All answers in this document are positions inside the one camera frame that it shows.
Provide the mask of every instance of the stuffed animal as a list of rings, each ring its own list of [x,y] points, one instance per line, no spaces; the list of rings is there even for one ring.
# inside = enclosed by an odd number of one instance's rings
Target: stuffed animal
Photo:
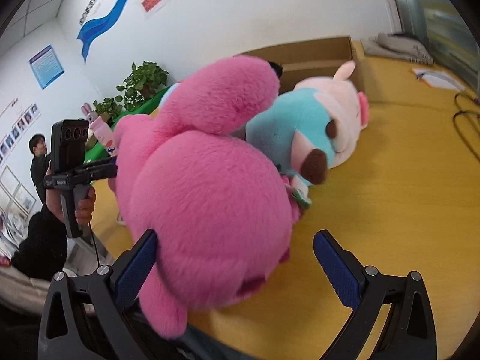
[[[155,119],[128,115],[115,128],[109,184],[134,240],[158,235],[140,304],[165,338],[184,333],[190,308],[251,296],[289,257],[299,208],[275,165],[229,136],[272,105],[278,83],[261,59],[223,59],[178,85]]]
[[[335,120],[337,136],[333,140],[336,151],[331,167],[344,163],[352,155],[360,131],[369,121],[368,98],[363,92],[357,92],[348,78],[355,70],[355,62],[343,64],[331,77],[311,77],[300,81],[294,91],[311,88],[322,92],[316,96]]]
[[[335,157],[335,121],[318,95],[321,93],[312,88],[283,93],[272,107],[236,133],[265,154],[280,172],[294,178],[295,187],[301,185],[298,179],[306,186],[323,183]],[[299,189],[308,193],[308,188]]]

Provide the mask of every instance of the blue poster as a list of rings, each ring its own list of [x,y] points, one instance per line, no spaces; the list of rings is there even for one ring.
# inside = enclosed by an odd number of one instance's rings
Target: blue poster
[[[45,47],[30,59],[30,66],[42,89],[45,89],[64,73],[52,45]]]

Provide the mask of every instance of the black jacket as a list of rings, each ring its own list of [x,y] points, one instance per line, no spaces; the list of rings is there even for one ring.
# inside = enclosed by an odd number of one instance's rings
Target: black jacket
[[[67,230],[47,206],[28,223],[28,237],[11,258],[11,265],[29,278],[51,281],[67,261]]]
[[[45,187],[43,186],[43,178],[47,174],[50,163],[50,154],[43,157],[34,157],[32,166],[30,166],[30,175],[37,189],[38,196],[43,205],[45,205]]]

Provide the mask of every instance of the human hand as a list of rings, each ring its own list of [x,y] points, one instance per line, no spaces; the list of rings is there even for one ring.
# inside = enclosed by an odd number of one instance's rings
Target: human hand
[[[50,169],[47,170],[46,174],[51,174]],[[65,223],[65,218],[63,217],[62,203],[60,202],[60,192],[58,190],[46,190],[45,191],[45,200],[46,206],[56,218]],[[78,203],[78,209],[75,211],[75,217],[77,218],[77,223],[79,225],[88,225],[92,220],[92,213],[95,209],[95,200],[97,196],[95,195],[95,190],[93,187],[90,187],[88,190],[88,197],[84,200],[80,200]]]

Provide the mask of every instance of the gray cloth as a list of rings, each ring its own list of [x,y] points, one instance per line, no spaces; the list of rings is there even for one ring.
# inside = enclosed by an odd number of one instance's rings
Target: gray cloth
[[[366,56],[401,59],[422,65],[435,63],[425,46],[415,39],[380,32],[377,37],[361,39],[361,44]]]
[[[185,334],[178,339],[202,360],[256,360],[222,344],[204,332],[188,325]]]

